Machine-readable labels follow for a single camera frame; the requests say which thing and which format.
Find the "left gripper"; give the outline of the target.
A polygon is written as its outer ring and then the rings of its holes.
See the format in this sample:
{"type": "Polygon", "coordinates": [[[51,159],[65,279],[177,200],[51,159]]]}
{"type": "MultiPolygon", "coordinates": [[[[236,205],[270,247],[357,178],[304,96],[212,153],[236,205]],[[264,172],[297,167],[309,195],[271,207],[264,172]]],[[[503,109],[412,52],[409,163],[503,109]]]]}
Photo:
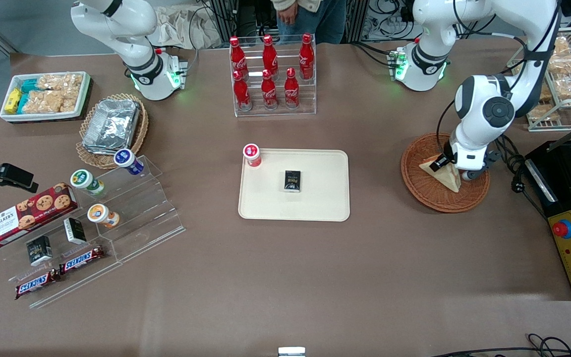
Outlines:
{"type": "Polygon", "coordinates": [[[464,170],[461,178],[464,181],[477,179],[488,169],[484,168],[484,159],[487,151],[487,145],[478,148],[469,148],[458,141],[449,141],[453,157],[447,154],[435,156],[435,160],[431,163],[431,171],[437,172],[446,165],[454,163],[454,167],[464,170]]]}

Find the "person's bare hand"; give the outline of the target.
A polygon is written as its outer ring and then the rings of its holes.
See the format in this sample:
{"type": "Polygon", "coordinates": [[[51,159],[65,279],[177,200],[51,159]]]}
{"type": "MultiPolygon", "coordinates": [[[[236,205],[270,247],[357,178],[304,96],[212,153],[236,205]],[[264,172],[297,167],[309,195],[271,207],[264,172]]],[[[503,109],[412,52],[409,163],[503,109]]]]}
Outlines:
{"type": "Polygon", "coordinates": [[[278,10],[277,18],[286,25],[295,24],[295,19],[298,13],[298,4],[295,2],[290,7],[278,10]]]}

